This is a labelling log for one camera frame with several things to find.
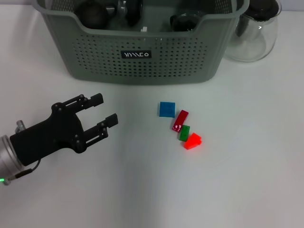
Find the cable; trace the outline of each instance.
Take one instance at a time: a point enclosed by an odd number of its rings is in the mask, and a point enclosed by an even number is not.
[[[8,178],[8,180],[9,180],[9,181],[10,181],[10,180],[12,181],[12,180],[14,180],[14,179],[18,179],[18,178],[20,178],[20,177],[24,177],[25,175],[28,175],[28,174],[32,173],[33,171],[35,171],[35,170],[38,168],[40,162],[41,162],[41,159],[38,160],[36,166],[35,166],[33,169],[24,170],[24,171],[22,171],[22,172],[16,174],[15,176],[12,176],[12,177]]]

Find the orange-red block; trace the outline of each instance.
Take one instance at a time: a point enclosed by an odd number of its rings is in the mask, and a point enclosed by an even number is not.
[[[197,147],[198,145],[201,145],[202,144],[202,140],[201,140],[201,137],[198,135],[198,134],[195,134],[193,133],[189,138],[188,140],[186,141],[184,147],[187,149],[187,150],[190,150],[194,147]]]

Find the glass pitcher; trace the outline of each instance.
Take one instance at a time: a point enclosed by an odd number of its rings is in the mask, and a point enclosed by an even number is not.
[[[250,0],[248,10],[239,18],[226,55],[244,62],[266,57],[275,45],[277,16],[281,10],[279,0]]]

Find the blue block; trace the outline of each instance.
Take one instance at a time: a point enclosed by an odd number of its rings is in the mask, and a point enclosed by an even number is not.
[[[160,117],[175,118],[175,103],[173,103],[173,102],[161,102]]]

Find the silver metal cylinder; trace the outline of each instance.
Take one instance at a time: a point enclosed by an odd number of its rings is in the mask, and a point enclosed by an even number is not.
[[[0,138],[0,178],[10,178],[21,172],[24,166],[18,160],[8,136]]]

